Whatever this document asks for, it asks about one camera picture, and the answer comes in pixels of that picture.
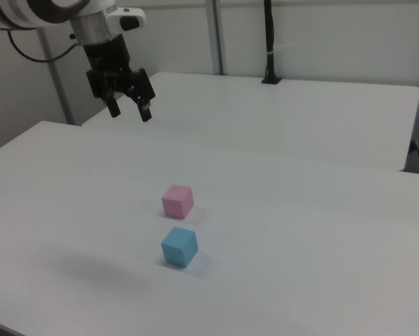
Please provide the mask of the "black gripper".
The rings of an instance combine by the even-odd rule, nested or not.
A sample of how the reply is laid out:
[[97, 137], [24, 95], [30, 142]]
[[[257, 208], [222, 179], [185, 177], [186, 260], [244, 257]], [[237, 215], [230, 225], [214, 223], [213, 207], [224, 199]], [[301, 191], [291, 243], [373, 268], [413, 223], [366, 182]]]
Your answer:
[[121, 114], [115, 99], [115, 92], [121, 92], [135, 102], [142, 121], [148, 122], [152, 118], [150, 101], [155, 98], [155, 91], [144, 68], [134, 72], [130, 69], [123, 35], [83, 48], [91, 66], [86, 74], [92, 94], [106, 104], [111, 117]]

